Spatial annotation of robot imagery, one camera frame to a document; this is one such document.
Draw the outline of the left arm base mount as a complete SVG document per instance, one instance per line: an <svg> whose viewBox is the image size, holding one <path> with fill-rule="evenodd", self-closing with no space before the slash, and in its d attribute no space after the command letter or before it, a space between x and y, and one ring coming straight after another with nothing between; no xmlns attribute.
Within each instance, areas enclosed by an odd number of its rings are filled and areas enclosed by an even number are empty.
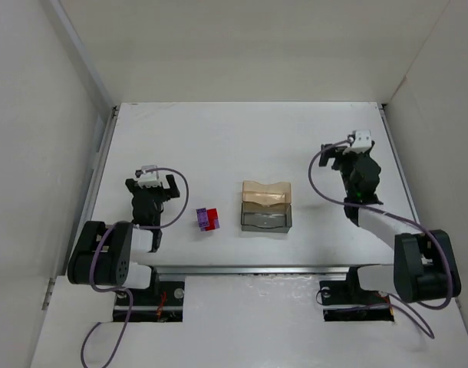
<svg viewBox="0 0 468 368"><path fill-rule="evenodd" d="M156 269L134 264L123 286L132 294L130 322L183 321L184 280L162 278Z"/></svg>

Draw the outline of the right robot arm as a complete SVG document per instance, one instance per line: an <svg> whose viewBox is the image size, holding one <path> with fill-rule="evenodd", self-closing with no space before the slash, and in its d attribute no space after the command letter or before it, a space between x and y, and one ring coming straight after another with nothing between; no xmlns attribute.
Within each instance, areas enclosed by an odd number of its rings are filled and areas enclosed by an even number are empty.
<svg viewBox="0 0 468 368"><path fill-rule="evenodd" d="M462 291L450 236L385 210L377 197L381 167L371 157L372 149L356 152L347 140L323 144L313 161L340 173L345 197L339 203L346 218L393 251L389 290L407 303L429 309L441 299L439 307L444 308Z"/></svg>

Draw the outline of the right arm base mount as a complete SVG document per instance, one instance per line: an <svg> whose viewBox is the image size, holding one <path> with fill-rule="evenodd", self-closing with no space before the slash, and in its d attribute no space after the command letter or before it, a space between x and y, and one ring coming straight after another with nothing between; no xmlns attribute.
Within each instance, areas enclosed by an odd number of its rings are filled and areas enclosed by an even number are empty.
<svg viewBox="0 0 468 368"><path fill-rule="evenodd" d="M390 298L362 289L358 267L350 267L344 280L319 281L318 295L325 322L394 322Z"/></svg>

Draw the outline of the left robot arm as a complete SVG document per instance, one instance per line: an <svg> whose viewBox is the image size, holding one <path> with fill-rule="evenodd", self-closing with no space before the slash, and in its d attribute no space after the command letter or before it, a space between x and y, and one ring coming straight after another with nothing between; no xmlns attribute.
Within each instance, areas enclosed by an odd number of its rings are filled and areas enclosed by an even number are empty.
<svg viewBox="0 0 468 368"><path fill-rule="evenodd" d="M125 186L132 195L132 220L108 225L85 222L68 263L72 284L94 284L99 289L146 290L153 283L154 270L131 260L133 253L154 253L160 247L164 225L164 203L180 197L174 175L141 169Z"/></svg>

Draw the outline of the red lego brick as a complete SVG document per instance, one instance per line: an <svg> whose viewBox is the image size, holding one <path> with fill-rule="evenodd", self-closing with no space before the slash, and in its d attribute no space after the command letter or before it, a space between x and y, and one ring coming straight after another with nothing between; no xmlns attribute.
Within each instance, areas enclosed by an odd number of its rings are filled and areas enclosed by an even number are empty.
<svg viewBox="0 0 468 368"><path fill-rule="evenodd" d="M206 210L207 224L201 227L202 231L212 231L219 228L219 218L216 209Z"/></svg>

